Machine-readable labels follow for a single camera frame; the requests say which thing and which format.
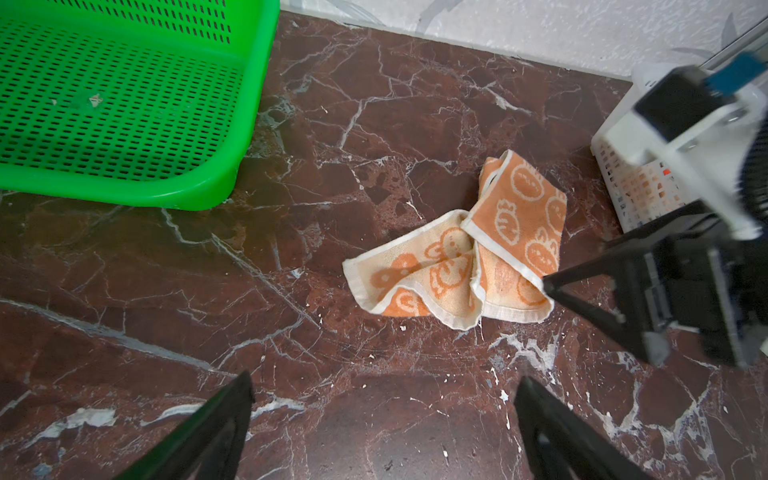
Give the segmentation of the white plastic basket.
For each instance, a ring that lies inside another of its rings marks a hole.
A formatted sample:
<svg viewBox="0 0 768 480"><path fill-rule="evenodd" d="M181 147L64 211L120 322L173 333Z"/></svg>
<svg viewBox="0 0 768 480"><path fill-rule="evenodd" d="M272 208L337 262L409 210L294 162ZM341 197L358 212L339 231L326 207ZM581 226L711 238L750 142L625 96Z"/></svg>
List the white plastic basket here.
<svg viewBox="0 0 768 480"><path fill-rule="evenodd" d="M671 63L645 63L634 67L632 86L591 140L591 152L625 233L698 200L662 161L652 159L645 165L632 166L606 139L610 127L674 67Z"/></svg>

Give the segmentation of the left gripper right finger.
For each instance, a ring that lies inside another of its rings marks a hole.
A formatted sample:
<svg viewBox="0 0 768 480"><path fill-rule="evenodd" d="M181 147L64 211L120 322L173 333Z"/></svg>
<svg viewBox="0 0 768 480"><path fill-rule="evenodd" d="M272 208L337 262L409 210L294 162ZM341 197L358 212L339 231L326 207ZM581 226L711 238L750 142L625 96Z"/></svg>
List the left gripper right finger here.
<svg viewBox="0 0 768 480"><path fill-rule="evenodd" d="M529 468L536 479L648 479L650 476L598 435L530 376L514 406Z"/></svg>

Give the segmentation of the orange patterned towel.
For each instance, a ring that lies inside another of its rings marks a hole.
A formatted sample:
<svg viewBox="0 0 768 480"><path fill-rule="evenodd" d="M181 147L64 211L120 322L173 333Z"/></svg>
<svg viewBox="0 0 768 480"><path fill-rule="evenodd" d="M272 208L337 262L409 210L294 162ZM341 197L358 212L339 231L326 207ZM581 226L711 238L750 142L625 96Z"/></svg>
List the orange patterned towel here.
<svg viewBox="0 0 768 480"><path fill-rule="evenodd" d="M467 331L486 317L540 323L554 309L567 197L512 150L488 158L471 210L452 210L343 262L357 304L387 317L432 315Z"/></svg>

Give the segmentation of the green plastic basket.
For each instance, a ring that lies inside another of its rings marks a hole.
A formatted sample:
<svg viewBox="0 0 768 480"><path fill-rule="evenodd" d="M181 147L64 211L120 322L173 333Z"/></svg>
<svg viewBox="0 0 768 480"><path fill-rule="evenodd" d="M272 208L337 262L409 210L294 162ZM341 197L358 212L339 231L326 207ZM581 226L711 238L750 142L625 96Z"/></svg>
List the green plastic basket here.
<svg viewBox="0 0 768 480"><path fill-rule="evenodd" d="M1 186L211 209L253 135L276 1L5 1Z"/></svg>

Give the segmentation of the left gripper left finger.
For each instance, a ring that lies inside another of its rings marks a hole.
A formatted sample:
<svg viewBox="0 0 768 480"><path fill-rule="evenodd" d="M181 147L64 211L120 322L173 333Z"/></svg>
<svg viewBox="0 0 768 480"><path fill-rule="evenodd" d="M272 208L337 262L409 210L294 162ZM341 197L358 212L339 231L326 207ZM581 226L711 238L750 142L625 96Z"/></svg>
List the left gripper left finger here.
<svg viewBox="0 0 768 480"><path fill-rule="evenodd" d="M241 372L119 479L233 479L255 401L250 374Z"/></svg>

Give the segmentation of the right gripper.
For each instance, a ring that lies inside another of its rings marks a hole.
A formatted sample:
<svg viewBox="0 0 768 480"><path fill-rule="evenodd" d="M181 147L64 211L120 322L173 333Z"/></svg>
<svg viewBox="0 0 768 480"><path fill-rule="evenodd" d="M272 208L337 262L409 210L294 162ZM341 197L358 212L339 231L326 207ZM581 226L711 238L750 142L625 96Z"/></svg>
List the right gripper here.
<svg viewBox="0 0 768 480"><path fill-rule="evenodd" d="M746 369L767 338L767 239L735 240L702 201L606 243L601 256L542 279L547 296L589 321L637 359L661 366L666 331L688 328L705 355ZM614 310L567 291L612 281Z"/></svg>

